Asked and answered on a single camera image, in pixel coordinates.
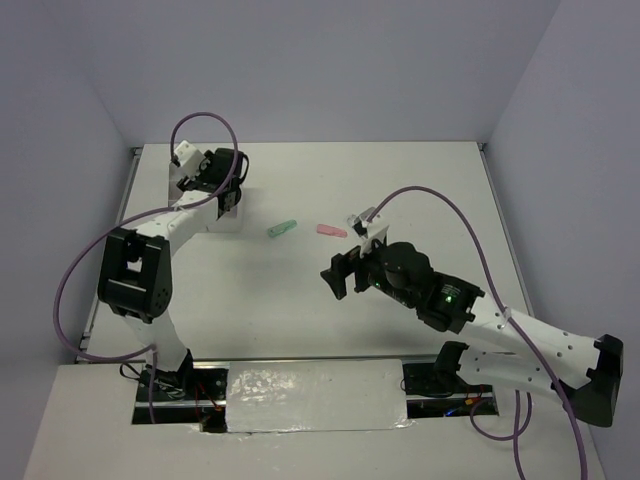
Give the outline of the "right white divided container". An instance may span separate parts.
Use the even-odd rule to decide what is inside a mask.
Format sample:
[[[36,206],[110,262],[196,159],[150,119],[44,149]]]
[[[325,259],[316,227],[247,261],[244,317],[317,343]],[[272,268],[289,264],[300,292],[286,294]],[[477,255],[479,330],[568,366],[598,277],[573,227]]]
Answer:
[[[215,222],[205,226],[207,233],[237,233],[243,227],[244,222],[244,195],[241,188],[221,194],[218,197],[223,200],[219,204],[218,218]]]

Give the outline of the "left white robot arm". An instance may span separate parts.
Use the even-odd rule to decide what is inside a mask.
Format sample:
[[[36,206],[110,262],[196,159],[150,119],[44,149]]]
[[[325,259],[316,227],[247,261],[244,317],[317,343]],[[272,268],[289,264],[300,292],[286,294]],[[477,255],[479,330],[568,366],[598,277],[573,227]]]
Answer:
[[[106,238],[98,298],[121,317],[145,353],[154,386],[172,398],[189,396],[196,385],[193,357],[169,315],[173,294],[172,257],[195,234],[226,230],[239,218],[249,158],[242,151],[200,151],[187,141],[175,150],[180,196],[169,210],[134,228],[117,227]]]

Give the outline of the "pink correction tape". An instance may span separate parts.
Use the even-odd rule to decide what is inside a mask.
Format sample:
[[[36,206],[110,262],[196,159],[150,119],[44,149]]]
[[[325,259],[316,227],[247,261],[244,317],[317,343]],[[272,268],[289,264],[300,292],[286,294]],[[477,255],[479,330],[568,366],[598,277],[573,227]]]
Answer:
[[[338,227],[326,225],[326,224],[318,224],[316,226],[316,232],[320,235],[337,237],[337,238],[346,238],[348,236],[348,233],[346,230]]]

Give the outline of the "left white divided container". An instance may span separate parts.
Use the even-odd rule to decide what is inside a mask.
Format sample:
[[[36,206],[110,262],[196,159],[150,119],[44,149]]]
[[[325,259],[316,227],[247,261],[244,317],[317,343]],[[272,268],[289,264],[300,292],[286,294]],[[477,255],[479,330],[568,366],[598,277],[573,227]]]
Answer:
[[[178,168],[172,163],[169,164],[168,174],[168,206],[173,206],[182,196],[182,191],[178,188],[177,184],[181,179]]]

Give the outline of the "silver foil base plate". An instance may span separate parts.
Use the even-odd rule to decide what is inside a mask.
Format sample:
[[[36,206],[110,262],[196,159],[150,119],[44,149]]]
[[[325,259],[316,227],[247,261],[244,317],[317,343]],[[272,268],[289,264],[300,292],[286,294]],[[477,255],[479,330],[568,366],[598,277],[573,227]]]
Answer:
[[[372,431],[410,424],[398,359],[234,362],[225,420],[232,433]]]

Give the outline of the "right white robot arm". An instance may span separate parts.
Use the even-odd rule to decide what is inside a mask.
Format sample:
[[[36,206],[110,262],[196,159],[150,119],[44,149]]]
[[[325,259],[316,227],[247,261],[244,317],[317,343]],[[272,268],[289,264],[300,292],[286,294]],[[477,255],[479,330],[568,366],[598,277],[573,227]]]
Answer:
[[[624,351],[618,338],[577,335],[519,311],[501,312],[490,294],[435,271],[428,256],[408,242],[376,242],[367,253],[354,247],[333,256],[320,276],[337,299],[346,296],[352,276],[355,292],[375,288],[432,329],[456,334],[434,366],[442,389],[512,388],[568,402],[589,425],[612,425]]]

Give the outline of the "green correction tape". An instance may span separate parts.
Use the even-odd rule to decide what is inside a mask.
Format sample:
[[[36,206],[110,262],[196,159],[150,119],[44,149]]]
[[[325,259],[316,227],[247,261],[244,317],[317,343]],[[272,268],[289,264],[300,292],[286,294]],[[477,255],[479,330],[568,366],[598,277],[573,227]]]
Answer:
[[[294,219],[284,221],[267,229],[267,235],[270,238],[277,238],[290,230],[297,227],[297,221]]]

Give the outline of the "white divided container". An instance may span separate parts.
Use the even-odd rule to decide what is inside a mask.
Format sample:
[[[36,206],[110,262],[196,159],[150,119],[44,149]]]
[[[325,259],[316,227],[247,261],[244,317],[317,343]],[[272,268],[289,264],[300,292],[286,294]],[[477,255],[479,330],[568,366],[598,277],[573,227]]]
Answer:
[[[178,168],[172,163],[169,164],[168,174],[168,206],[173,206],[182,196],[182,191],[178,188],[177,184],[181,179]]]
[[[241,188],[221,194],[218,197],[223,200],[219,204],[218,218],[215,222],[205,226],[207,233],[237,233],[243,227],[244,222],[244,195]]]

